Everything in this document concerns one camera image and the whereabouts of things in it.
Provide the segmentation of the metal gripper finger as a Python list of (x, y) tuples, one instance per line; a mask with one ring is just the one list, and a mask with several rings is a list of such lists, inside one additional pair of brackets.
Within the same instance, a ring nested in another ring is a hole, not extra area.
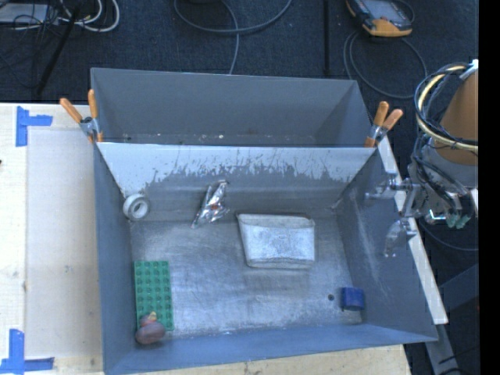
[(409, 219), (402, 218), (393, 222), (390, 225), (384, 244), (384, 256), (385, 257), (395, 257), (398, 250), (417, 235), (417, 230), (414, 229)]
[(366, 201), (392, 199), (398, 191), (398, 182), (394, 177), (381, 181), (372, 191), (364, 194)]

